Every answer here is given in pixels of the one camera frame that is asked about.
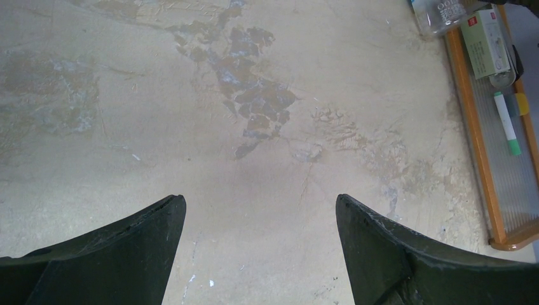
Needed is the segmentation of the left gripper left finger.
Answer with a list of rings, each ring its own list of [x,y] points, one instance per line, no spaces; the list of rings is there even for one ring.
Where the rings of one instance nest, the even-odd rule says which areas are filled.
[[[23,257],[1,258],[2,304],[161,304],[186,218],[170,195]]]

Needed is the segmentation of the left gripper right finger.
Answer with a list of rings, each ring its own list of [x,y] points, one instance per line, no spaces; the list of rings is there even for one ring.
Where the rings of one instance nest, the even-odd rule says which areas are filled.
[[[356,304],[537,304],[538,265],[441,243],[355,198],[336,223]]]

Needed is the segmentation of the blue label water bottle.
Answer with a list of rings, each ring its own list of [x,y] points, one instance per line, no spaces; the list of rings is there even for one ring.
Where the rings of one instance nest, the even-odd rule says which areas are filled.
[[[443,36],[488,5],[484,1],[465,0],[410,0],[409,4],[423,37]]]

